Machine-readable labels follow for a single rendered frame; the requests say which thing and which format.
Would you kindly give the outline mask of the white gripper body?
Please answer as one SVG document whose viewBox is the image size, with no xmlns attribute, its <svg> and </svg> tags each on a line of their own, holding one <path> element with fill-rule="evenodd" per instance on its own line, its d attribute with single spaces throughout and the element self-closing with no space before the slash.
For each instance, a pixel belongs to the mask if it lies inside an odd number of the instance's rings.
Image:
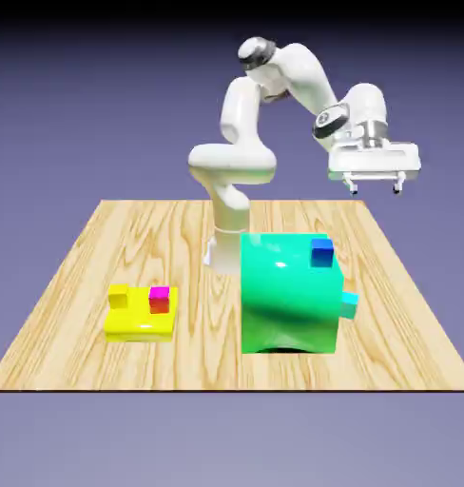
<svg viewBox="0 0 464 487">
<path fill-rule="evenodd" d="M 403 172 L 407 179 L 421 169 L 418 147 L 413 143 L 390 143 L 382 147 L 336 145 L 328 157 L 328 177 L 342 180 L 396 180 Z"/>
</svg>

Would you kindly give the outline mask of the small blue cube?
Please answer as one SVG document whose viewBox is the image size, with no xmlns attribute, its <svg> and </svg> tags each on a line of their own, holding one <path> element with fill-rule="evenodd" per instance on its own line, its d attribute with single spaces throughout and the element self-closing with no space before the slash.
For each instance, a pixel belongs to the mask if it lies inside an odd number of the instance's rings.
<svg viewBox="0 0 464 487">
<path fill-rule="evenodd" d="M 310 264 L 315 268 L 330 268 L 334 260 L 334 245 L 328 237 L 315 237 L 311 241 Z"/>
</svg>

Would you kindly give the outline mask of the small cyan cube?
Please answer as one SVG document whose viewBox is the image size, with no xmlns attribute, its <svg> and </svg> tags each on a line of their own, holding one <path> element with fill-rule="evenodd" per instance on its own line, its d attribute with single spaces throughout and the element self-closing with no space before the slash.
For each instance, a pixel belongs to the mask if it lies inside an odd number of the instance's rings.
<svg viewBox="0 0 464 487">
<path fill-rule="evenodd" d="M 342 292 L 339 315 L 348 320 L 353 320 L 358 310 L 358 294 Z"/>
</svg>

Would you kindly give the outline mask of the small magenta cube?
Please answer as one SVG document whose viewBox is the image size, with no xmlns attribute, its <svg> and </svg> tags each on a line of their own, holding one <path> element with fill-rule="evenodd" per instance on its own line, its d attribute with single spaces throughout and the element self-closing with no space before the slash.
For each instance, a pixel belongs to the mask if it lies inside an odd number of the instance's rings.
<svg viewBox="0 0 464 487">
<path fill-rule="evenodd" d="M 151 314 L 166 314 L 169 312 L 170 288 L 168 286 L 152 285 L 149 288 L 148 303 Z"/>
</svg>

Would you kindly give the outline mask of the small yellow cube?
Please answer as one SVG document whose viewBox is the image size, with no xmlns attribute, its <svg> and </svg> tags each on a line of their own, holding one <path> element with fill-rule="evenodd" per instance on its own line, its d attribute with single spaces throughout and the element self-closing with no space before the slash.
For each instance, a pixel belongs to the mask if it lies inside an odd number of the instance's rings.
<svg viewBox="0 0 464 487">
<path fill-rule="evenodd" d="M 112 284 L 107 293 L 108 303 L 111 309 L 124 309 L 128 306 L 128 285 Z"/>
</svg>

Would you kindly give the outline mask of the large green box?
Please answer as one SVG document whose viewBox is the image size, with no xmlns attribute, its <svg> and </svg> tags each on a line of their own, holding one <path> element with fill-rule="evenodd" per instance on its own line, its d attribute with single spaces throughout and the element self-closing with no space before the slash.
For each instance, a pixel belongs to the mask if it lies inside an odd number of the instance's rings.
<svg viewBox="0 0 464 487">
<path fill-rule="evenodd" d="M 344 278 L 310 264 L 321 233 L 247 233 L 241 238 L 242 352 L 336 351 Z"/>
</svg>

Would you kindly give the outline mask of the large yellow box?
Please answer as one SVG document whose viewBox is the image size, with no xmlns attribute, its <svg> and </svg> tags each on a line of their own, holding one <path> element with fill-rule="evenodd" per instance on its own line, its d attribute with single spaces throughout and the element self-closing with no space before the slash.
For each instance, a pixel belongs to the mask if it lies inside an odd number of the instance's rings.
<svg viewBox="0 0 464 487">
<path fill-rule="evenodd" d="M 151 314 L 148 303 L 151 286 L 128 285 L 127 308 L 109 307 L 104 322 L 104 333 L 108 342 L 171 341 L 178 309 L 178 288 L 169 286 L 168 313 Z"/>
</svg>

